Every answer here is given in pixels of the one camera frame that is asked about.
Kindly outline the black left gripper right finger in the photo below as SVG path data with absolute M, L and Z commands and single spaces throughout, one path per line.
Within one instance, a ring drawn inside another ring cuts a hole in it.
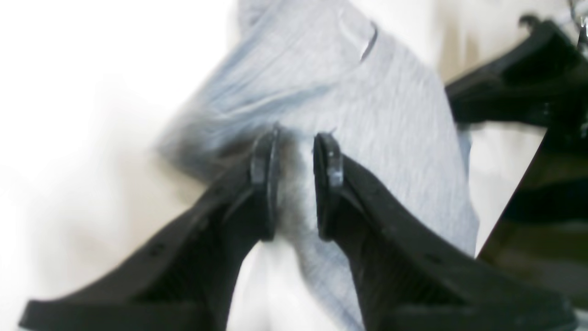
M 573 331 L 569 300 L 462 253 L 328 133 L 315 136 L 317 227 L 349 261 L 367 331 Z

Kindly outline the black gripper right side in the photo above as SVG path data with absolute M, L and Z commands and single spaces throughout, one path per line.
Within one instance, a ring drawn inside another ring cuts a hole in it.
M 456 122 L 549 127 L 478 257 L 586 308 L 587 59 L 553 21 L 519 23 L 527 39 L 446 87 Z

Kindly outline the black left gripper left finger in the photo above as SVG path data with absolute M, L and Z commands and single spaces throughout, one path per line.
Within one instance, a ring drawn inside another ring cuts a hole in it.
M 281 132 L 215 180 L 190 209 L 99 280 L 30 300 L 27 331 L 224 331 L 244 258 L 277 223 Z

